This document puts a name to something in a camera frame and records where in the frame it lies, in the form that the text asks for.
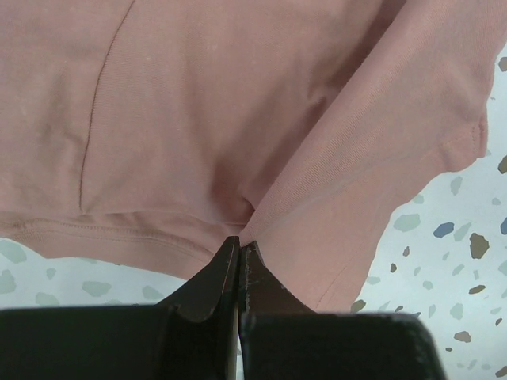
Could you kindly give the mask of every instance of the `shirt sleeve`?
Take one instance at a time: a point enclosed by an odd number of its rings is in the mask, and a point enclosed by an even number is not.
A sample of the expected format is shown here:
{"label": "shirt sleeve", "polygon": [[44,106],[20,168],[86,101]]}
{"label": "shirt sleeve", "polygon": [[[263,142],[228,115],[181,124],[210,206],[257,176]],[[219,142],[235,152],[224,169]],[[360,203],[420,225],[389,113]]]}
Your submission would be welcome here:
{"label": "shirt sleeve", "polygon": [[486,152],[504,0],[407,2],[240,234],[309,307],[346,311],[391,212]]}

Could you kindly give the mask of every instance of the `stitching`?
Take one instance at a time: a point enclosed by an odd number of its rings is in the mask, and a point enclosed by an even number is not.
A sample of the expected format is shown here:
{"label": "stitching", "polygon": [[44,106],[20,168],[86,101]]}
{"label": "stitching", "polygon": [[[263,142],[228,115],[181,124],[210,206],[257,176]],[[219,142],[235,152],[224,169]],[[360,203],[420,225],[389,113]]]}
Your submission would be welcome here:
{"label": "stitching", "polygon": [[[477,142],[477,139],[476,139],[476,136],[475,134],[477,133],[477,129],[478,129],[478,125],[476,125],[471,132],[469,132],[468,134],[466,134],[465,136],[459,136],[459,137],[455,137],[454,139],[450,140],[450,141],[447,141],[447,142],[444,142],[444,143],[441,143],[437,146],[435,146],[433,149],[431,149],[429,152],[427,152],[426,154],[424,154],[422,156],[422,158],[417,162],[416,166],[418,167],[428,156],[432,155],[433,152],[435,150],[439,150],[439,149],[442,149],[442,148],[445,148],[446,146],[450,146],[452,145],[453,143],[455,142],[458,142],[462,139],[466,139],[466,138],[472,138],[472,142],[474,143],[474,154],[475,156],[477,156],[477,153],[478,153],[478,142]],[[412,179],[412,177],[414,175],[416,175],[417,173],[417,170],[413,170],[412,171],[412,176],[408,176],[408,177],[405,177],[405,180],[402,181],[402,184],[405,184],[408,180]],[[378,217],[378,210],[377,210],[377,213],[375,213],[375,215],[373,216],[373,218],[371,218],[371,223],[370,223],[370,226],[372,226],[376,220],[377,220],[377,217]],[[360,246],[360,249],[357,250],[357,252],[360,252],[364,249],[364,245],[366,244],[366,242]],[[331,282],[331,284],[326,288],[326,290],[324,291],[324,293],[322,294],[322,296],[320,297],[320,299],[318,300],[317,302],[317,308],[319,308],[322,304],[322,300],[327,296],[327,294],[331,291],[333,285],[337,282],[337,280],[340,278],[340,275],[342,274],[342,272],[350,265],[351,261],[355,259],[355,255],[352,255],[349,260],[347,261],[347,263],[344,265],[343,269],[341,271],[339,271],[339,273],[337,274],[337,276],[334,278],[334,280]]]}
{"label": "stitching", "polygon": [[123,26],[125,20],[127,19],[127,16],[130,13],[130,10],[134,6],[134,3],[135,3],[135,0],[132,0],[132,2],[130,3],[130,5],[127,8],[127,12],[125,12],[124,17],[121,19],[120,25],[118,25],[118,28],[116,29],[116,31],[114,32],[114,35],[112,36],[111,44],[109,45],[109,49],[105,53],[104,62],[102,63],[101,70],[100,70],[100,72],[98,74],[97,84],[95,85],[95,91],[93,93],[93,100],[92,100],[92,108],[91,108],[91,111],[90,111],[90,125],[88,126],[88,139],[86,140],[85,153],[84,153],[83,159],[82,159],[81,177],[80,177],[80,180],[79,180],[79,210],[80,210],[81,213],[83,213],[83,210],[82,210],[82,183],[83,183],[83,174],[85,172],[86,157],[88,155],[88,150],[90,148],[90,136],[91,136],[92,124],[93,124],[93,110],[95,109],[95,103],[97,101],[98,86],[101,83],[101,78],[102,78],[102,74],[103,74],[104,69],[105,69],[105,64],[108,61],[109,54],[111,53],[111,49],[112,49],[112,46],[114,45],[114,42],[116,41],[116,37],[118,36],[118,32],[120,31],[120,29]]}
{"label": "stitching", "polygon": [[90,240],[97,240],[97,241],[115,241],[115,242],[122,242],[122,243],[125,243],[125,242],[127,242],[127,243],[145,243],[145,242],[149,241],[153,245],[178,248],[178,252],[180,252],[181,254],[188,256],[188,257],[192,257],[193,259],[198,260],[201,263],[205,263],[205,264],[208,263],[207,261],[202,260],[199,257],[192,255],[190,252],[187,252],[186,250],[184,250],[180,246],[174,247],[174,245],[169,243],[168,241],[163,241],[161,239],[157,239],[154,237],[145,237],[145,238],[133,237],[133,238],[121,239],[118,237],[117,238],[109,238],[109,237],[93,237],[93,236],[86,236],[86,235],[79,235],[79,234],[68,234],[63,231],[58,231],[58,230],[33,230],[33,231],[22,232],[19,234],[14,234],[8,238],[12,238],[13,240],[16,240],[17,238],[35,238],[35,237],[43,236],[45,234],[63,235],[63,236],[69,236],[72,238],[83,238],[83,239],[90,239]]}

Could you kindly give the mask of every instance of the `terrazzo surface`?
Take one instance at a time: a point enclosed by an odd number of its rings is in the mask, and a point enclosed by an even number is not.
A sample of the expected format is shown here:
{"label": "terrazzo surface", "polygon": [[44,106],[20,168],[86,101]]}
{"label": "terrazzo surface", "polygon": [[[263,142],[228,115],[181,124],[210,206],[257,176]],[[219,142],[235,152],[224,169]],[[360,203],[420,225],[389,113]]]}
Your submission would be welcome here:
{"label": "terrazzo surface", "polygon": [[[507,48],[488,117],[487,156],[435,178],[392,214],[351,308],[419,317],[449,380],[507,379]],[[153,303],[183,282],[96,260],[47,260],[0,240],[0,308]]]}

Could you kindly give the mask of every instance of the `black tool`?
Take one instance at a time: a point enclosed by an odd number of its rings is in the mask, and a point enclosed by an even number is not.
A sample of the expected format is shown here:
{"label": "black tool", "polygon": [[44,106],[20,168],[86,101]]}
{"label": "black tool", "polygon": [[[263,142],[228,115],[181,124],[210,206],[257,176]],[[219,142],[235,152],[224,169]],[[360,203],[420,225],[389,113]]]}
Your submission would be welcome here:
{"label": "black tool", "polygon": [[153,306],[0,312],[0,379],[444,380],[433,340],[401,313],[319,314],[229,237]]}

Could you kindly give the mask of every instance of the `garment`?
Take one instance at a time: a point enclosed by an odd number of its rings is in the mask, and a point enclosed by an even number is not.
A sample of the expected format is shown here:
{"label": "garment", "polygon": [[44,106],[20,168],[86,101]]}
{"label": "garment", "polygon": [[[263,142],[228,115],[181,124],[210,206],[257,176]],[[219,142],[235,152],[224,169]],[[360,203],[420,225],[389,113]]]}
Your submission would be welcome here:
{"label": "garment", "polygon": [[484,155],[505,0],[2,0],[0,236],[197,273],[257,240],[348,310],[391,212]]}

